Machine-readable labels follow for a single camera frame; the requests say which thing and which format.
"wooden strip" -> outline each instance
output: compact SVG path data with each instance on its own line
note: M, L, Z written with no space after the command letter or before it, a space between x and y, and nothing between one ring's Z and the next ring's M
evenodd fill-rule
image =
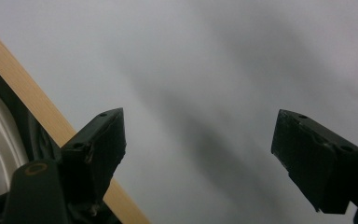
M75 135L76 131L69 122L1 41L0 76L60 147ZM115 179L112 179L104 200L122 223L149 223Z

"wooden edge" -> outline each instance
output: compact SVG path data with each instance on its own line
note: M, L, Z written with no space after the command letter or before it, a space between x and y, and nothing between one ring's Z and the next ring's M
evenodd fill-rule
M58 146L62 147L75 135L76 131L70 123L1 41L0 76L19 96ZM112 179L103 199L122 223L149 223L146 216L115 179Z

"wooden board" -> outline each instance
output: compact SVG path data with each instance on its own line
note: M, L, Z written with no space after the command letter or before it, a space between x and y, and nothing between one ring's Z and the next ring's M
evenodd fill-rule
M0 76L61 147L76 131L0 41ZM149 223L130 196L112 179L104 200L124 224Z

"gray surface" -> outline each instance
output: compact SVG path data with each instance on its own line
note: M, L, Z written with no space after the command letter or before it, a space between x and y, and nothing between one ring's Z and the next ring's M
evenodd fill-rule
M0 38L76 129L124 107L116 177L153 223L351 223L270 154L280 108L358 145L358 2L0 1Z

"screw hole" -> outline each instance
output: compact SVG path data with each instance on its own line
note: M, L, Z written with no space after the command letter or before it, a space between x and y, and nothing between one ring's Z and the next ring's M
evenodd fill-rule
M83 147L84 144L83 143L74 143L74 148L80 148Z
M353 151L353 148L351 148L351 147L343 147L343 146L341 146L341 148L342 149L344 149L345 151L349 151L349 152L352 152Z

